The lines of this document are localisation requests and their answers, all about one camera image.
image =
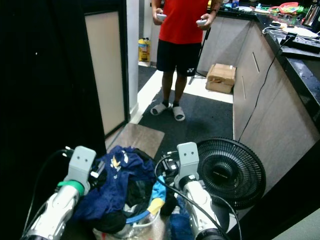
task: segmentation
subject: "hand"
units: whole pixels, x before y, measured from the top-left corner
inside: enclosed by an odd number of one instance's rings
[[[156,10],[152,11],[152,18],[155,25],[161,25],[164,23],[164,21],[161,21],[157,18],[157,14],[162,14],[164,11],[162,11],[161,8],[157,8]]]
[[[206,23],[204,25],[198,26],[198,28],[200,28],[203,31],[208,30],[211,27],[211,24],[214,22],[216,18],[216,14],[217,14],[216,11],[212,11],[210,14],[206,13],[202,15],[201,19],[202,20],[206,19]]]

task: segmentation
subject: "electric fan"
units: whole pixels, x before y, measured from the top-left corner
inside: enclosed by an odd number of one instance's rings
[[[198,174],[209,194],[225,199],[234,209],[253,206],[266,188],[265,169],[257,155],[245,145],[215,137],[197,144]],[[215,204],[224,205],[212,198]]]

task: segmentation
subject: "person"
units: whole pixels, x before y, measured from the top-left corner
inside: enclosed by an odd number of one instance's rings
[[[172,105],[173,116],[177,121],[186,117],[179,104],[187,84],[187,77],[195,75],[201,49],[203,31],[211,27],[221,0],[211,1],[211,11],[207,13],[208,0],[165,0],[161,9],[161,0],[152,0],[152,18],[155,25],[161,25],[157,49],[156,68],[163,72],[163,101],[151,109],[152,115],[159,115],[171,107],[169,96],[176,69],[175,95]],[[164,21],[157,14],[165,14]],[[206,20],[197,25],[197,20]]]

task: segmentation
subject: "red object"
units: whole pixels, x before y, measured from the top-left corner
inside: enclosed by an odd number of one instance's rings
[[[165,0],[159,39],[173,44],[198,44],[203,31],[196,21],[207,13],[209,0]]]
[[[279,9],[280,13],[282,14],[296,14],[296,12],[287,12],[287,11],[284,11],[284,7],[298,7],[299,6],[299,3],[298,2],[285,2],[283,4],[281,4],[280,6],[273,6],[273,7],[270,7],[269,10],[272,10],[272,9]]]

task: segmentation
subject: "cardboard box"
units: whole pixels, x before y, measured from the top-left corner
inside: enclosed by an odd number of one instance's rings
[[[236,81],[236,68],[230,65],[212,65],[207,76],[205,88],[229,94]]]

